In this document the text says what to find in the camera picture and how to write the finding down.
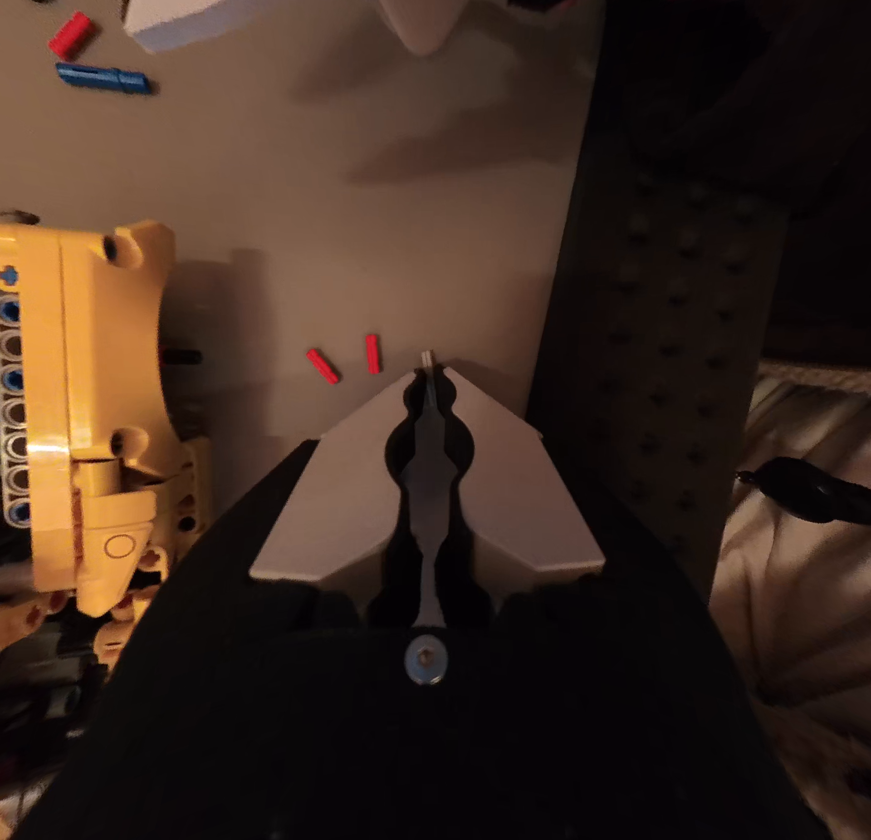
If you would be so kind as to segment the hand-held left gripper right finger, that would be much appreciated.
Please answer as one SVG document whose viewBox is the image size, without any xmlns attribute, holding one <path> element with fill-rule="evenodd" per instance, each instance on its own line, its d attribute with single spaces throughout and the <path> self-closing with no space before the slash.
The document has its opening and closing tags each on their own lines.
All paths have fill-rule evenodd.
<svg viewBox="0 0 871 840">
<path fill-rule="evenodd" d="M 434 562 L 445 621 L 490 621 L 515 594 L 571 584 L 605 557 L 539 432 L 453 368 L 434 370 L 455 468 Z"/>
</svg>

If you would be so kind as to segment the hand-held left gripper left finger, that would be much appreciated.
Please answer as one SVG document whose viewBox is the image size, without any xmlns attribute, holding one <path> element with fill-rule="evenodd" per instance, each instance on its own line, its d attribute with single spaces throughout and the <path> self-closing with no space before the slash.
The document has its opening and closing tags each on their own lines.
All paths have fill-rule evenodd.
<svg viewBox="0 0 871 840">
<path fill-rule="evenodd" d="M 413 624 L 422 553 L 403 474 L 428 396 L 418 368 L 315 444 L 249 569 L 253 580 L 345 595 L 369 624 Z"/>
</svg>

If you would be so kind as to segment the yellow brick car model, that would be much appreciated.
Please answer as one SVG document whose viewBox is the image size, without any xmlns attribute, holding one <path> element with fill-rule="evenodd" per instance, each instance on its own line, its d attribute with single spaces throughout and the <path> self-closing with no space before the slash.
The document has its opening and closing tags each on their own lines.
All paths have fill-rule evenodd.
<svg viewBox="0 0 871 840">
<path fill-rule="evenodd" d="M 160 586 L 209 526 L 159 340 L 175 239 L 2 219 L 2 796 L 50 774 Z"/>
</svg>

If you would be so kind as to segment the grey desk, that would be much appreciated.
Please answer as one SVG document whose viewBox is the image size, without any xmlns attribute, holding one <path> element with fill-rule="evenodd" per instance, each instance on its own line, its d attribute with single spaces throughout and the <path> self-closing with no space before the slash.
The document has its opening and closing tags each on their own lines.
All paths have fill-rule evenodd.
<svg viewBox="0 0 871 840">
<path fill-rule="evenodd" d="M 203 363 L 167 378 L 212 440 L 216 515 L 427 349 L 523 414 L 604 0 L 474 1 L 427 58 L 368 0 L 285 1 L 152 55 L 121 2 L 2 0 L 2 210 L 175 232 L 162 330 Z M 47 42 L 77 10 L 97 31 L 67 63 L 142 72 L 152 95 L 60 80 Z"/>
</svg>

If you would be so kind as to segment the blue long pin brick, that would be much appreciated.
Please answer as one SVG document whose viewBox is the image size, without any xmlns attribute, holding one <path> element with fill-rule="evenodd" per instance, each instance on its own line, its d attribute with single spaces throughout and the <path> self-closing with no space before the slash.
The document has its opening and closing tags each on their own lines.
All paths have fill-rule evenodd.
<svg viewBox="0 0 871 840">
<path fill-rule="evenodd" d="M 153 94 L 152 84 L 147 75 L 142 72 L 60 61 L 55 63 L 55 68 L 64 84 L 78 89 L 134 96 Z"/>
</svg>

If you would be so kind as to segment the black perforated mat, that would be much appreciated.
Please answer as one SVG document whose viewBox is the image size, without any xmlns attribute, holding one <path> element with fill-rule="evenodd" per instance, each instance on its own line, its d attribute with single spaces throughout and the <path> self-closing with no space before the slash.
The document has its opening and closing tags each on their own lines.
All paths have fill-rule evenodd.
<svg viewBox="0 0 871 840">
<path fill-rule="evenodd" d="M 789 213 L 633 145 L 608 2 L 527 417 L 707 602 Z"/>
</svg>

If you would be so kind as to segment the black jacket drawstring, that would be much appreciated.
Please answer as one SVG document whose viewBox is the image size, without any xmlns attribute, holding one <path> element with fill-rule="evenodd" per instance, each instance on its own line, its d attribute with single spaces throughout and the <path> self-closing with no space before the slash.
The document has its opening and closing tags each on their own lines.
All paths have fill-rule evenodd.
<svg viewBox="0 0 871 840">
<path fill-rule="evenodd" d="M 775 457 L 735 473 L 797 519 L 816 524 L 870 526 L 870 489 L 824 472 L 804 459 Z"/>
</svg>

